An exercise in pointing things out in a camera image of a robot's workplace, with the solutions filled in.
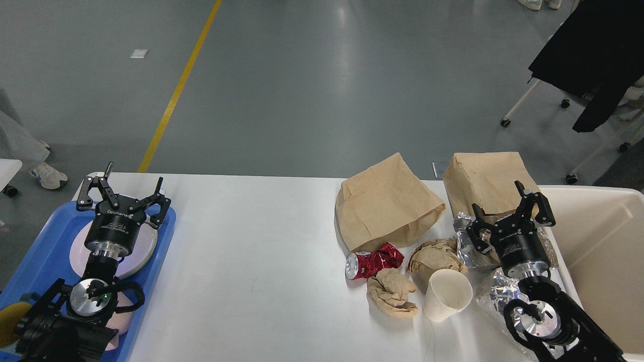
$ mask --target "white bin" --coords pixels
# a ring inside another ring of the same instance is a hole
[[[644,361],[644,195],[542,186],[552,228],[584,310],[629,361]]]

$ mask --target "shoe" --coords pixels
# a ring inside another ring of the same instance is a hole
[[[562,0],[545,0],[546,3],[548,3],[548,7],[550,9],[559,9],[559,7],[562,5]]]
[[[519,2],[519,4],[525,6],[530,10],[537,11],[541,9],[542,0],[517,0],[517,1]]]
[[[32,170],[31,174],[47,190],[61,188],[67,183],[67,175],[49,166],[47,162],[37,166]]]
[[[51,151],[51,150],[52,150],[52,147],[51,147],[51,146],[49,146],[49,143],[47,143],[47,142],[43,142],[43,141],[38,141],[38,143],[42,144],[42,145],[43,145],[43,147],[47,149],[47,151]]]

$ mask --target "black jacket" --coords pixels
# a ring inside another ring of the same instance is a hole
[[[644,0],[584,0],[528,69],[579,97],[600,86],[573,126],[592,132],[644,74],[643,34]]]

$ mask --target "red can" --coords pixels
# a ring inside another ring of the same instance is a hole
[[[347,279],[369,278],[385,268],[398,268],[404,256],[390,243],[385,243],[374,252],[353,252],[346,259]]]

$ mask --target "white plate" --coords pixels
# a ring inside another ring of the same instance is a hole
[[[117,298],[118,307],[125,307],[134,304],[125,294],[123,294],[123,292],[118,292]],[[111,341],[109,341],[108,346],[105,347],[105,350],[113,350],[118,348],[118,337],[128,331],[129,326],[132,324],[132,316],[132,312],[119,314],[114,313],[114,315],[112,315],[112,318],[109,319],[108,324],[105,327],[118,329],[118,334],[114,336]]]
[[[74,272],[82,276],[90,256],[90,250],[85,247],[85,238],[90,231],[91,222],[80,230],[70,249],[70,264]],[[118,265],[117,277],[125,279],[139,271],[152,256],[156,246],[156,230],[150,225],[143,224],[138,231],[137,242],[132,254],[126,256]]]

